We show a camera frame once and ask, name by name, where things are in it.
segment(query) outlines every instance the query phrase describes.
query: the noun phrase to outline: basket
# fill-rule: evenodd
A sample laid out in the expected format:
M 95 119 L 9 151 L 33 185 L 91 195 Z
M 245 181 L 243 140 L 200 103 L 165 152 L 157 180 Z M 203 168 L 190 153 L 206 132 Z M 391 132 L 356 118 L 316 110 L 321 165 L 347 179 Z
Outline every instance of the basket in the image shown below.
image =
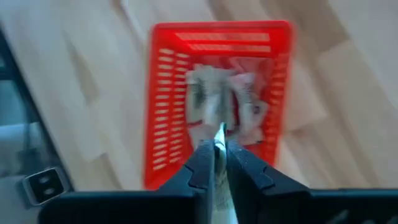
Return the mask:
M 260 98 L 269 109 L 261 126 L 265 138 L 245 146 L 269 164 L 277 155 L 285 87 L 292 49 L 286 21 L 182 22 L 154 27 L 148 77 L 144 187 L 158 189 L 193 152 L 185 121 L 185 72 L 204 57 L 253 57 L 272 61 Z

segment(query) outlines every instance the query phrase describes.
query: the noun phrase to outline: red plastic basket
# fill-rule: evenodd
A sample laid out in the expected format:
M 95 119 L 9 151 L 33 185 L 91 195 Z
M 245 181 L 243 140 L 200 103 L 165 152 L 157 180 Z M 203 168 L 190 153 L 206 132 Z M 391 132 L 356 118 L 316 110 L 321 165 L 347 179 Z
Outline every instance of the red plastic basket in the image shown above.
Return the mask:
M 286 21 L 163 23 L 152 34 L 145 142 L 146 189 L 157 189 L 171 178 L 193 152 L 185 121 L 185 72 L 204 57 L 270 58 L 264 72 L 267 88 L 260 98 L 269 104 L 262 124 L 265 140 L 245 146 L 274 164 L 284 107 L 292 49 Z

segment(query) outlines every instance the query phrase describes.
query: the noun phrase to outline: electrical outlet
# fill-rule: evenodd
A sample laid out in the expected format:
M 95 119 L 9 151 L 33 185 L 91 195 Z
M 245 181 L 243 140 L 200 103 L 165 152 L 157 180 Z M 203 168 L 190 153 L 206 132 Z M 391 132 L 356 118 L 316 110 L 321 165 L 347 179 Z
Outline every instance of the electrical outlet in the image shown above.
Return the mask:
M 29 175 L 24 178 L 22 184 L 29 202 L 34 206 L 41 205 L 68 190 L 65 176 L 57 167 Z

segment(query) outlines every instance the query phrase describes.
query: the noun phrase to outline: wooden floor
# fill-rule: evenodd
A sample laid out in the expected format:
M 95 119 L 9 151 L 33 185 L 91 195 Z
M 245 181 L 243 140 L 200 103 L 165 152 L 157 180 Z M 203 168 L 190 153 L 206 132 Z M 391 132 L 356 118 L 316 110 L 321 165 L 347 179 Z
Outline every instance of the wooden floor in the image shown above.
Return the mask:
M 398 187 L 398 1 L 3 0 L 0 25 L 78 190 L 142 188 L 148 32 L 288 19 L 278 168 L 316 188 Z

